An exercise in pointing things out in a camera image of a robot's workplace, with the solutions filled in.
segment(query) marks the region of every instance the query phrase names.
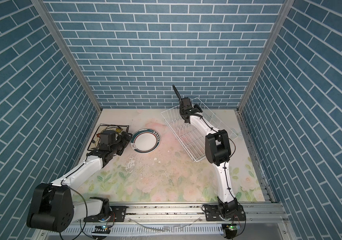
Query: black cable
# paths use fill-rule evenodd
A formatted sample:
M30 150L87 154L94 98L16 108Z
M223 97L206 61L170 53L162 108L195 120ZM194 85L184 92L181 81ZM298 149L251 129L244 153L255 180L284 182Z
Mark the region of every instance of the black cable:
M72 189L72 188L69 187L68 185L63 185L62 183L63 183L63 180L60 182L60 185L62 185L62 186L67 186L69 189L71 189L71 190L73 190L74 192L76 192L76 193L83 199L84 205L86 206L86 217L87 217L87 216L88 216L88 209L87 209L87 203L86 203L86 200L84 199L84 197L83 197L78 191ZM77 235L76 237L74 237L73 239L71 239L71 240L75 240L77 237L79 237L79 235L80 235L81 233L84 233L83 230L84 230L85 227L86 227L86 223L84 223L83 228L81 228L81 231L78 233L78 235ZM60 236L61 240L64 240L63 237L62 237L62 233L59 233L59 236Z
M115 213L114 213L114 221L112 222L112 226L111 227L113 227L115 225Z
M81 219L79 219L79 225L80 225L80 228L81 228L81 227L82 227L82 220L81 220ZM83 231L82 228L81 228L80 230L81 230L80 232L84 233L84 235L86 235L87 237L94 239L93 237L88 236L88 235Z
M180 116L196 116L196 117L200 117L200 119L203 120L203 122L207 125L207 127L209 127L209 128L210 128L212 131L214 131L214 132L218 132L218 131L214 130L213 127L211 127L210 125L208 125L208 123L204 120L203 115L199 115L199 114L196 114L196 113L189 113L189 114L183 114L183 115L180 115ZM225 137L228 138L228 139L232 142L233 147L235 148L234 151L232 152L231 156L230 156L230 158L231 158L231 157L233 156L233 154L235 153L235 151L236 151L236 145L235 145L235 143L232 141L231 138L229 138L229 137L227 137L227 136L225 136Z
M84 165L84 163L82 165L80 165L75 171L73 171L72 173L70 173L68 176L65 176L66 178L68 178L69 176L73 175L77 170L79 170L82 166Z
M228 189L228 191L230 192L230 194L231 194L231 196L233 197L233 199L236 200L236 198L232 195L230 185L228 184L227 172L226 172L226 167L225 167L225 164L226 164L226 163L227 163L227 162L224 162L224 174L225 174L225 181L226 181L226 183L227 183L227 189Z
M204 213L207 213L207 212L210 212L210 211L208 211L208 210L203 210L203 207L204 206L210 206L210 207L212 207L210 204L203 204L203 205L201 205L200 206L200 208L202 209L202 211L204 212Z

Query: white wire dish rack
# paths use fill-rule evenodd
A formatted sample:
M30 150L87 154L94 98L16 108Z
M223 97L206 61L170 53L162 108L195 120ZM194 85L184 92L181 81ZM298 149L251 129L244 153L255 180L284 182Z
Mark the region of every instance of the white wire dish rack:
M198 104L203 109L203 117L213 126L222 130L225 129L228 137L234 140L238 135L222 122L199 98L191 99L192 105ZM179 106L175 106L162 112L167 125L175 135L176 139L182 144L188 155L195 161L205 159L205 136L192 124L184 123L180 116Z

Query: table surface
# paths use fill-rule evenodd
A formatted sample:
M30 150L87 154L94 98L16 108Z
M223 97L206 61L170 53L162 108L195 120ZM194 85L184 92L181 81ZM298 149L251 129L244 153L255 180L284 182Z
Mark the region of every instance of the table surface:
M217 202L217 178L212 164L207 159L195 162L188 156L167 127L162 111L104 109L93 133L100 124L129 125L132 134L150 128L159 133L160 144L147 154L135 152L128 145L122 156L115 156L86 180L78 192L85 198L105 197L111 202ZM213 112L239 136L234 140L236 152L229 162L236 198L240 202L264 201L234 110ZM86 158L87 152L83 152L81 159ZM74 200L81 198L75 194Z

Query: wire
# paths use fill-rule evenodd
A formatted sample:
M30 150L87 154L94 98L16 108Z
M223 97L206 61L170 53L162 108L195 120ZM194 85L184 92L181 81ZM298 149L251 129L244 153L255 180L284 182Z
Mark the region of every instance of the wire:
M138 223L138 222L135 221L134 219L131 219L131 218L129 218L129 219L130 219L131 221L133 221L133 222L139 224L139 225L142 226L143 228L150 229L150 230L154 230L154 231L158 231L158 232L164 232L163 229L157 229L157 228L153 228L153 227L146 227L146 226L144 226L144 225Z
M88 236L88 235L83 231L83 229L81 228L81 227L82 227L82 220L81 220L81 219L79 219L79 225L80 225L80 232L82 232L82 233L83 233L84 235L86 235L87 237L94 239L93 237Z
M184 225L167 225L167 226L163 226L163 229L165 230L170 230L171 228L174 228L174 229L180 229L180 228L184 228L184 227L188 227L188 226L191 226L192 224L196 223L197 221L199 221L201 217L199 217L198 219L196 219L195 221L193 221L192 223L189 223L189 224L184 224Z
M106 131L107 129L111 129L111 128L119 128L122 129L121 127L117 126L117 125L107 125L106 128L104 128L100 133ZM98 143L95 142L95 146L98 147L99 143L100 143L100 137L98 137Z
M233 215L233 218L234 218L234 219L235 219L235 217L238 219L239 226L241 227L240 220L239 220L238 216L236 216L236 214Z
M83 199L84 205L86 206L86 216L88 216L87 203L86 203L86 200L84 199L84 197L83 197L78 191L72 189L72 188L69 187L68 185L63 185L62 183L63 183L63 180L60 182L60 185L62 185L62 186L67 186L69 189L71 189L71 190L73 190L74 192L76 192L76 193ZM84 223L83 228L81 228L81 231L78 233L78 235L77 235L76 237L74 237L73 239L71 239L71 240L75 240L77 237L79 237L79 235L80 235L81 233L84 233L83 230L84 230L85 227L86 227L86 223ZM61 240L64 240L63 237L62 237L62 233L61 233L61 232L59 233L59 236L60 236Z
M111 227L113 227L114 224L115 224L115 212L113 212L113 213L114 213L114 221L112 222L112 226Z
M208 123L204 120L203 115L199 115L199 114L196 114L196 113L189 113L189 114L183 114L183 115L181 115L181 116L196 116L196 117L199 117L200 119L203 120L203 122L207 125L207 127L209 127L212 131L218 132L218 131L214 130L213 127L211 127L210 125L208 125ZM228 136L225 136L225 137L228 138L228 139L232 142L233 147L235 148L234 151L232 152L231 156L230 156L230 158L231 158L231 157L233 156L233 154L235 153L235 151L236 151L236 145L235 145L235 143L232 141L231 138L229 138Z
M233 199L234 200L236 200L236 198L232 195L232 193L231 193L231 188L230 188L230 185L228 184L228 180L227 180L227 172L226 172L226 167L225 167L225 164L226 164L227 162L224 162L224 174L225 174L225 181L226 181L226 183L227 183L227 189L228 189L228 191L230 192L230 194L231 194L231 196L233 197Z
M237 236L240 236L243 232L244 232L244 229L245 229L245 224L247 223L247 218L245 217L245 214L244 214L244 227L243 227L243 230L241 231L241 233Z
M210 212L210 211L208 211L208 210L203 210L203 207L205 207L205 206L210 206L210 207L212 207L210 204L203 204L203 205L200 206L200 208L202 209L202 211L203 211L204 213Z
M84 165L84 163L82 165L80 165L75 171L73 171L72 173L70 173L68 176L65 176L65 178L68 178L69 176L73 175L77 170L79 170L82 166Z

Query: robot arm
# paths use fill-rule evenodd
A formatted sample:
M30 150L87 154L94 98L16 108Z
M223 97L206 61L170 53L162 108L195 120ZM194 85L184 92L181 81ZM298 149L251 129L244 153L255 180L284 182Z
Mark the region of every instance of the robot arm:
M226 130L219 130L208 122L202 114L202 108L195 104L192 106L188 97L181 98L173 85L173 90L179 99L179 112L185 123L191 123L205 136L205 155L207 160L215 167L218 178L218 210L223 219L232 218L238 211L238 202L232 191L230 174L226 163L230 161L231 147Z
M108 199L94 197L86 203L73 203L73 189L78 189L91 175L106 166L115 154L121 155L131 137L126 132L101 132L97 149L88 153L86 160L50 184L39 184L32 196L27 226L62 232L71 222L85 216L85 222L109 220L111 208Z

